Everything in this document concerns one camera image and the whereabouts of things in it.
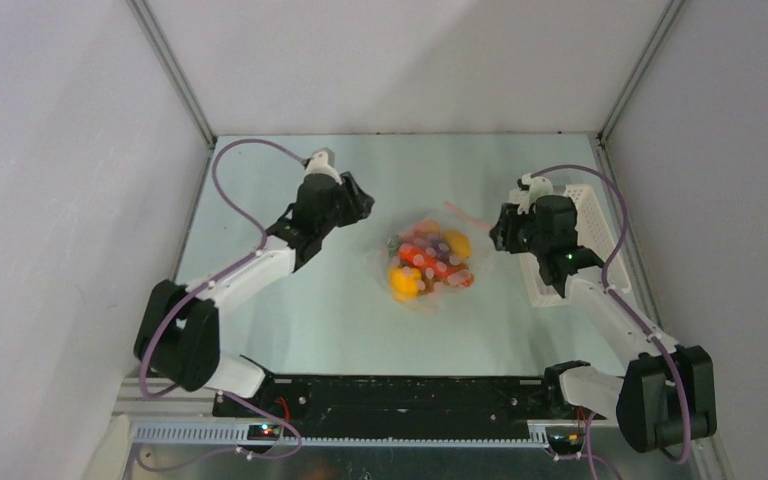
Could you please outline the yellow mango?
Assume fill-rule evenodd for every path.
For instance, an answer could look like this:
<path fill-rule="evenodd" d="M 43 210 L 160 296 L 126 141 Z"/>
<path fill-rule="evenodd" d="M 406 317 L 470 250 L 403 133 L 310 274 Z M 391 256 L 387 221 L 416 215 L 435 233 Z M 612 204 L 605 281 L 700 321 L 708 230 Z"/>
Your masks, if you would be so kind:
<path fill-rule="evenodd" d="M 460 260 L 467 260 L 473 254 L 470 239 L 459 230 L 445 230 L 442 233 L 443 241 L 448 245 L 450 253 Z"/>

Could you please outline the purple onion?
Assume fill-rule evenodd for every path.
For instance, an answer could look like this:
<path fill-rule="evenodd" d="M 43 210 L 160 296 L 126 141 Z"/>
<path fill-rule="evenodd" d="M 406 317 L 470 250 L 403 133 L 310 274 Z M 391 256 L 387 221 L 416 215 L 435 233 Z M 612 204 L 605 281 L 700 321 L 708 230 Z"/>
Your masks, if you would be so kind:
<path fill-rule="evenodd" d="M 423 248 L 425 252 L 440 261 L 447 262 L 451 249 L 449 245 L 440 238 L 426 238 L 423 240 Z"/>

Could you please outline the clear zip top bag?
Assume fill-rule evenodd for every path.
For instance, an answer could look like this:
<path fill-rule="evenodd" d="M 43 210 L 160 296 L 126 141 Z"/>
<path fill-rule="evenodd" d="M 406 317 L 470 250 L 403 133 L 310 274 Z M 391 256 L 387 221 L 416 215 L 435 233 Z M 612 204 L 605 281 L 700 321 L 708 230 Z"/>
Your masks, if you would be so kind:
<path fill-rule="evenodd" d="M 393 230 L 364 255 L 365 271 L 396 302 L 432 312 L 492 268 L 491 225 L 451 202 Z"/>

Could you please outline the pink peach top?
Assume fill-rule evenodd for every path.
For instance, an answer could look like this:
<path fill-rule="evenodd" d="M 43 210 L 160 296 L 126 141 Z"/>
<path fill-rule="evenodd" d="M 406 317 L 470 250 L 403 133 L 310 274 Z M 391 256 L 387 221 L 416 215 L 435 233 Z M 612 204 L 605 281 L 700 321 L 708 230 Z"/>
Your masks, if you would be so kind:
<path fill-rule="evenodd" d="M 442 228 L 438 222 L 433 219 L 424 219 L 417 222 L 413 227 L 413 234 L 416 238 L 436 241 L 441 238 Z"/>

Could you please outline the red chili pepper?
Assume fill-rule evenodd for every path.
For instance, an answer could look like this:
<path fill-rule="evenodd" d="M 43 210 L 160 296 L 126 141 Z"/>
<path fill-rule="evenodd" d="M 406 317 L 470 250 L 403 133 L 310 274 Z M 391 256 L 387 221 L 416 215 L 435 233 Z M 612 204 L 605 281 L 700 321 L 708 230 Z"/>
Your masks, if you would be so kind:
<path fill-rule="evenodd" d="M 446 286 L 466 288 L 474 282 L 469 267 L 456 256 L 450 256 L 447 262 L 440 261 L 412 243 L 402 243 L 397 249 L 397 256 L 406 265 L 419 269 L 428 279 Z"/>

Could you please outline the yellow bell pepper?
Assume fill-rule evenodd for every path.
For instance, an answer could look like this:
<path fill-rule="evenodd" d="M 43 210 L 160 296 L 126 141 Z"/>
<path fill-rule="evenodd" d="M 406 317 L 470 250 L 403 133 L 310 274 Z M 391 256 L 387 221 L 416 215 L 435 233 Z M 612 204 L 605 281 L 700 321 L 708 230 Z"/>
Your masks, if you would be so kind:
<path fill-rule="evenodd" d="M 391 267 L 387 279 L 393 298 L 400 302 L 416 299 L 423 284 L 420 271 L 413 267 Z"/>

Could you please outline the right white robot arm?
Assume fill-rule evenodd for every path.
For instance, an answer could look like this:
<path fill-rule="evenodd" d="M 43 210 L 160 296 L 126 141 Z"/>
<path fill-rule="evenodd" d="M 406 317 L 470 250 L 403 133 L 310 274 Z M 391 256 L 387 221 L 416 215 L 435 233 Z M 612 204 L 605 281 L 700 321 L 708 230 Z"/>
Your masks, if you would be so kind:
<path fill-rule="evenodd" d="M 620 362 L 622 375 L 585 361 L 545 371 L 545 411 L 566 418 L 579 407 L 617 422 L 637 452 L 678 448 L 688 456 L 693 441 L 717 430 L 713 361 L 700 346 L 686 347 L 630 306 L 608 282 L 606 262 L 581 245 L 578 211 L 566 196 L 529 200 L 513 194 L 489 236 L 498 251 L 537 263 L 537 280 L 584 313 Z"/>

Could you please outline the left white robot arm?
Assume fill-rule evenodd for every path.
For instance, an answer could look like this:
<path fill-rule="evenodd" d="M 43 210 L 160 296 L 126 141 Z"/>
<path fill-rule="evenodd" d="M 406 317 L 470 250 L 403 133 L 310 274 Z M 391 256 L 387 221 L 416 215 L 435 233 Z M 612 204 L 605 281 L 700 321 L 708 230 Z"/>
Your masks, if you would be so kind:
<path fill-rule="evenodd" d="M 222 318 L 306 265 L 334 229 L 368 218 L 374 203 L 350 172 L 308 174 L 252 252 L 203 280 L 156 284 L 133 347 L 140 376 L 155 372 L 188 392 L 235 394 L 252 416 L 271 412 L 276 390 L 264 382 L 265 368 L 222 349 Z"/>

